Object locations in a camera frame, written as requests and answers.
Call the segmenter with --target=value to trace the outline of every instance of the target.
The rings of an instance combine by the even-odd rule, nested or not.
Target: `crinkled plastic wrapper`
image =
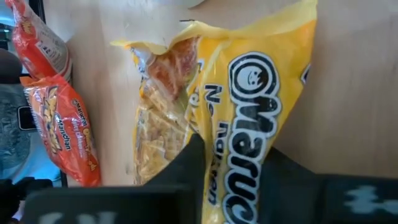
[[[302,0],[238,30],[195,21],[168,47],[114,42],[132,52],[144,73],[141,89],[156,92],[141,94],[137,112],[141,184],[199,133],[206,147],[202,222],[257,223],[261,166],[307,80],[316,5]]]
[[[21,77],[21,83],[49,158],[82,186],[99,186],[101,171],[81,97],[61,75],[37,82]]]

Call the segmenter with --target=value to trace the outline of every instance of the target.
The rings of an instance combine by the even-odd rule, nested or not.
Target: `brand logo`
[[[355,214],[372,214],[378,210],[398,215],[398,200],[381,200],[375,193],[373,186],[360,186],[358,189],[350,190],[347,195],[354,197],[352,202],[345,205],[351,208]]]
[[[228,140],[231,169],[224,178],[223,211],[229,223],[257,223],[261,162],[282,107],[276,96],[279,77],[271,58],[260,52],[240,55],[228,72],[236,117]]]

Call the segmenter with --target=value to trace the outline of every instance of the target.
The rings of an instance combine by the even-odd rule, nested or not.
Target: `white object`
[[[197,6],[205,0],[157,0],[160,3],[166,4],[174,4],[179,6],[184,6],[187,8],[191,8],[193,6]]]

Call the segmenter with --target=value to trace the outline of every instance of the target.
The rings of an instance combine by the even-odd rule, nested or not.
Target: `red snack bag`
[[[66,43],[37,16],[24,0],[6,0],[14,13],[12,41],[22,64],[39,80],[61,74],[68,82],[72,59]]]
[[[22,77],[27,101],[51,160],[85,187],[101,183],[86,108],[60,75],[34,82]]]

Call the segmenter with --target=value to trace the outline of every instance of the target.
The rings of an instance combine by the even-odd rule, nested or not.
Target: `black object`
[[[23,131],[35,130],[36,125],[33,120],[29,106],[21,106],[18,108],[19,128]]]
[[[24,223],[89,224],[87,220],[109,219],[104,223],[201,224],[204,142],[195,134],[183,151],[161,173],[142,187],[97,189],[54,188],[28,197]]]
[[[12,180],[0,180],[0,223],[7,223],[18,211],[21,200],[44,188],[52,187],[52,181],[26,177],[16,184]]]
[[[99,223],[106,218],[109,224],[201,223],[203,148],[203,140],[195,135],[169,166],[142,187],[32,194],[22,221],[44,224],[39,218],[45,217],[45,224]],[[316,175],[272,148],[262,166],[257,223],[396,224],[397,189],[396,180]]]

